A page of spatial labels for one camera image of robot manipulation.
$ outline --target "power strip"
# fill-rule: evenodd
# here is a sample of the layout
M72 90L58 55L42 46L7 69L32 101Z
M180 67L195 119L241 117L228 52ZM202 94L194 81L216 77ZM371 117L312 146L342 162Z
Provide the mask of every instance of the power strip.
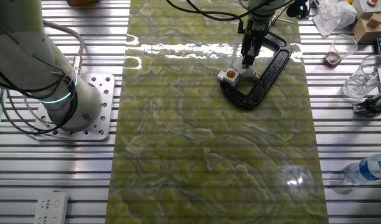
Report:
M42 193L37 202L34 224L64 224L68 195L62 192Z

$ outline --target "plastic bag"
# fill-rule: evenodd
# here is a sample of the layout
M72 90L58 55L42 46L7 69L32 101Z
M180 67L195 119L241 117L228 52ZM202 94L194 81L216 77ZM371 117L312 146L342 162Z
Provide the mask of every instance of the plastic bag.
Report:
M357 17L357 11L348 2L330 4L331 0L322 2L318 8L318 15L313 21L321 35L330 35L334 29L345 28L352 24Z

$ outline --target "aluminum table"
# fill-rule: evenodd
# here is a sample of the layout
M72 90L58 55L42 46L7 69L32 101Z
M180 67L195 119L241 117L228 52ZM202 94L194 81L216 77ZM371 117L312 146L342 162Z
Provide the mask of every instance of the aluminum table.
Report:
M111 73L115 76L115 99L107 142L43 142L16 130L4 116L0 122L0 223L32 223L41 192L60 190L69 194L66 223L104 223L111 160L120 103L121 74L125 59L130 0L102 1L95 7L74 8L66 1L43 1L44 19L68 26L85 39L83 73ZM372 45L360 45L358 52L330 70L322 65L336 31L323 39L312 20L300 21L304 61L313 110L316 139L324 178L330 223L381 223L381 181L337 193L333 173L375 153L381 153L381 115L360 118L344 101L342 83L362 59L374 52ZM78 41L61 31L45 28L51 40L69 58ZM26 119L19 95L14 101ZM30 100L34 110L36 100ZM8 106L13 118L13 110Z

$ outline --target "black c-clamp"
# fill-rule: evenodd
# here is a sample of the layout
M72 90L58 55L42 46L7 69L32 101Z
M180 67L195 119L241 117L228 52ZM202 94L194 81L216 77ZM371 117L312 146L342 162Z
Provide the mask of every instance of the black c-clamp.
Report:
M253 109L260 103L276 78L278 78L293 52L289 42L271 32L265 35L264 43L277 48L278 51L248 95L244 95L225 81L220 82L221 90L229 100L245 109Z

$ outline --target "blue led ring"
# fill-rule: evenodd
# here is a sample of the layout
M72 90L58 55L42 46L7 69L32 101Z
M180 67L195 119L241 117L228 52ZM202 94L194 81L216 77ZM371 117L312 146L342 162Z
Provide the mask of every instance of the blue led ring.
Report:
M74 83L74 86L77 86L77 80L78 80L78 77L77 77L77 73L76 73L76 82ZM55 100L55 101L42 101L42 100L39 100L41 103L58 103L58 102L61 102L62 100L65 100L66 98L68 98L72 93L67 93L66 96L62 97L61 99L59 100Z

